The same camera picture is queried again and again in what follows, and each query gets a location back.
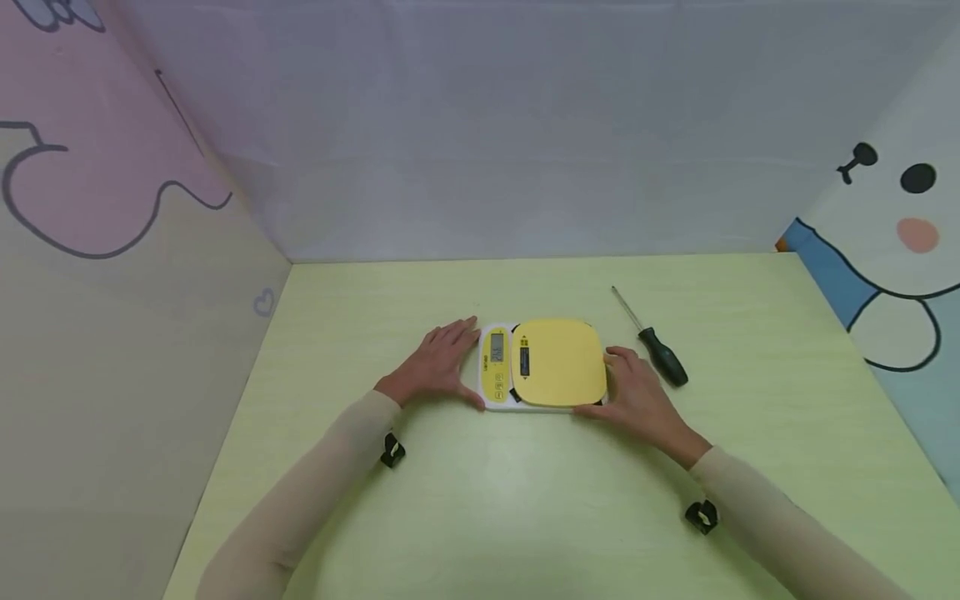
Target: table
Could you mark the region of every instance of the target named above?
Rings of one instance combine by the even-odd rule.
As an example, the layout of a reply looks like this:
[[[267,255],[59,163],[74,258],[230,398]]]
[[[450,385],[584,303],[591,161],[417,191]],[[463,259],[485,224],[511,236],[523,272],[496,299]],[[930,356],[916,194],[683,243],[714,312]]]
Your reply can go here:
[[[918,597],[955,597],[960,511],[802,263],[735,254],[295,266],[166,600],[424,331],[568,317],[640,349],[611,284],[683,358],[693,426]],[[685,473],[597,423],[437,402],[396,431],[407,457],[344,499],[287,598],[788,597],[683,521]]]

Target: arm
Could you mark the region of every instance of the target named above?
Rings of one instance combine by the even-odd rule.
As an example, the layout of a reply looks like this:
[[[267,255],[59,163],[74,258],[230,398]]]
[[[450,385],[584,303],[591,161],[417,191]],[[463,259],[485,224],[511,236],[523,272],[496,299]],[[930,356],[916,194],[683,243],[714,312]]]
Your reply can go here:
[[[484,403],[460,382],[460,363],[476,344],[476,318],[436,327],[396,371],[351,404],[240,522],[207,565],[198,600],[280,600],[310,542],[340,497],[383,452],[394,418],[425,395]]]
[[[607,350],[616,385],[613,402],[574,412],[626,429],[688,470],[737,543],[795,598],[910,598],[763,475],[690,429],[649,363],[626,348]]]

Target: left hand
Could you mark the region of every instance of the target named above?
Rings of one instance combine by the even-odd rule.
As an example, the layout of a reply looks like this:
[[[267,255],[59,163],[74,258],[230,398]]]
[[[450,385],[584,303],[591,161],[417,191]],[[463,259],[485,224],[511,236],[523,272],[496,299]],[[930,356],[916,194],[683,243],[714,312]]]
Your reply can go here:
[[[473,328],[476,322],[476,317],[470,317],[434,327],[420,347],[373,388],[400,408],[418,397],[456,396],[485,410],[483,398],[460,381],[460,364],[480,339],[480,330]]]

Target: blue cartoon clothing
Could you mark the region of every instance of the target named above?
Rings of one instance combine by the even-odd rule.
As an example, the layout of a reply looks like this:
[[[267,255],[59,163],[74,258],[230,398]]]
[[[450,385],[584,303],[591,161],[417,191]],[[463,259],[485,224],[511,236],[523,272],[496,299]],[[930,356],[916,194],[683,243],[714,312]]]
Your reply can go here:
[[[783,240],[800,256],[840,323],[850,330],[853,318],[876,295],[877,288],[847,266],[843,256],[800,219],[794,220]]]

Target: black screwdriver handle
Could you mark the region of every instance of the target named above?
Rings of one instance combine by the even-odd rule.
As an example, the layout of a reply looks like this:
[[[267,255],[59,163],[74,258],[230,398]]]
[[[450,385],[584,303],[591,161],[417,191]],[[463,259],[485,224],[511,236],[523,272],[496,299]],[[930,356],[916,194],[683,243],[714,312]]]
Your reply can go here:
[[[673,350],[671,350],[668,345],[660,341],[653,327],[647,327],[640,331],[637,337],[640,338],[640,342],[643,342],[643,345],[647,347],[647,351],[650,352],[650,362],[652,362],[657,371],[670,382],[670,385],[679,388],[690,380],[689,377],[686,376],[686,371],[680,363],[680,359],[677,358],[677,355],[673,353]]]

